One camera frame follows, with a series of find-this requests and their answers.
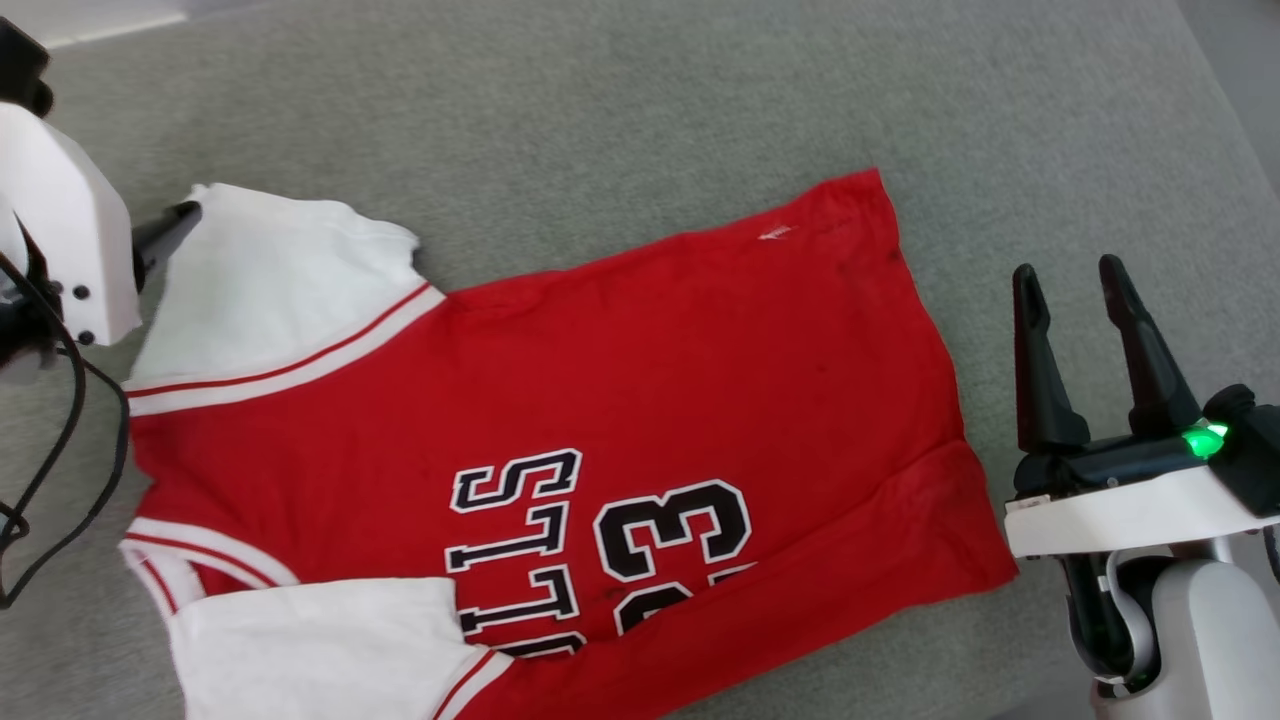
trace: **led indicator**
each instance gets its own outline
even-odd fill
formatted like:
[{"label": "led indicator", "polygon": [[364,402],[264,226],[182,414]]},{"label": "led indicator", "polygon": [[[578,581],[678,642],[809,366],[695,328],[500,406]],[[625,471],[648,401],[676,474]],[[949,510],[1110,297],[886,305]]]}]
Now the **led indicator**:
[{"label": "led indicator", "polygon": [[1207,428],[1192,428],[1183,433],[1183,439],[1187,441],[1187,446],[1190,447],[1192,455],[1199,457],[1201,460],[1208,460],[1215,452],[1222,450],[1224,439],[1222,436],[1226,434],[1226,427],[1224,425],[1210,425]]}]

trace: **gray carpet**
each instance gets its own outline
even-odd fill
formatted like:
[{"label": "gray carpet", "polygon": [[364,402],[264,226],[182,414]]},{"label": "gray carpet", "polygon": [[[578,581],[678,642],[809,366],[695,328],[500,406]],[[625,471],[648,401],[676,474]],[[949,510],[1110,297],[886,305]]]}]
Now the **gray carpet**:
[{"label": "gray carpet", "polygon": [[[1128,404],[1106,251],[1202,400],[1235,380],[1280,396],[1280,202],[1171,0],[311,0],[69,50],[50,82],[52,122],[140,218],[195,182],[340,199],[420,233],[445,291],[878,165],[993,500],[1018,460],[1019,263],[1041,269],[1096,436],[1123,430]],[[141,337],[92,357],[124,377]],[[0,497],[67,401],[61,374],[0,389]],[[96,495],[111,414],[95,389],[8,578]],[[6,719],[179,716],[163,628],[113,548],[145,486],[131,473],[0,615]],[[987,717],[1078,678],[1060,592],[1052,566],[1024,564],[1004,591],[902,612],[681,717]]]}]

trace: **black cable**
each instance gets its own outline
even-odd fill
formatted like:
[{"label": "black cable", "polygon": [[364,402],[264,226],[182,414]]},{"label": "black cable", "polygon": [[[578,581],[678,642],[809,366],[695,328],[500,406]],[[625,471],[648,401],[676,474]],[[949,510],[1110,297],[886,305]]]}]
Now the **black cable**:
[{"label": "black cable", "polygon": [[115,492],[116,486],[119,486],[120,475],[124,473],[124,459],[128,454],[129,402],[119,384],[81,356],[79,348],[76,347],[76,341],[72,338],[70,332],[68,332],[68,329],[63,325],[61,318],[58,316],[58,313],[49,305],[36,286],[15,268],[3,252],[0,252],[0,270],[4,270],[4,273],[9,275],[9,279],[12,279],[14,284],[22,290],[27,299],[36,305],[40,313],[45,316],[45,320],[49,323],[50,329],[58,336],[58,340],[61,341],[63,347],[58,348],[58,354],[64,355],[70,360],[76,386],[67,421],[63,424],[63,429],[58,434],[58,439],[54,441],[54,446],[50,448],[49,455],[45,456],[45,461],[40,465],[40,469],[36,470],[36,474],[32,477],[27,489],[23,491],[22,497],[18,498],[18,502],[13,507],[0,505],[0,511],[5,515],[4,528],[0,529],[0,559],[3,559],[4,552],[9,550],[14,542],[27,534],[28,524],[22,515],[31,503],[36,491],[40,489],[40,486],[45,482],[50,470],[52,470],[54,462],[58,461],[58,457],[67,447],[67,442],[70,439],[72,433],[76,430],[76,424],[79,421],[81,411],[84,407],[86,368],[100,380],[106,383],[106,386],[111,388],[116,398],[120,401],[120,424],[116,430],[115,460],[113,462],[111,475],[108,478],[106,486],[93,502],[88,515],[86,515],[70,533],[58,541],[54,547],[37,557],[36,561],[18,578],[18,582],[14,584],[12,591],[5,591],[4,582],[0,579],[0,610],[8,610],[13,606],[18,594],[24,587],[27,587],[27,583],[31,582],[36,573],[54,555],[70,544],[77,537],[81,536],[81,533],[84,532],[86,528],[88,528],[93,519],[97,518],[99,512],[102,511],[102,507],[106,506],[106,502],[110,500],[111,493]]}]

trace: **basketball jersey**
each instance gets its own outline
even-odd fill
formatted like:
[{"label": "basketball jersey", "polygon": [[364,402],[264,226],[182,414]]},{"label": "basketball jersey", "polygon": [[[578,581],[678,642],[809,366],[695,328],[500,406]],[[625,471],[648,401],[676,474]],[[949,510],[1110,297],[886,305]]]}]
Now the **basketball jersey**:
[{"label": "basketball jersey", "polygon": [[122,543],[188,716],[654,717],[1015,574],[874,170],[449,296],[346,205],[195,200]]}]

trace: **white sleeve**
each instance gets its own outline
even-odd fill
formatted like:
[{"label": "white sleeve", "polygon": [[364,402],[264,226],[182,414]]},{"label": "white sleeve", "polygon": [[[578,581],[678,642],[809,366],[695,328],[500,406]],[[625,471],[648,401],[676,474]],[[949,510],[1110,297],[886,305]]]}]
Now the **white sleeve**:
[{"label": "white sleeve", "polygon": [[467,644],[444,578],[206,597],[169,634],[188,720],[447,720],[512,662]]}]

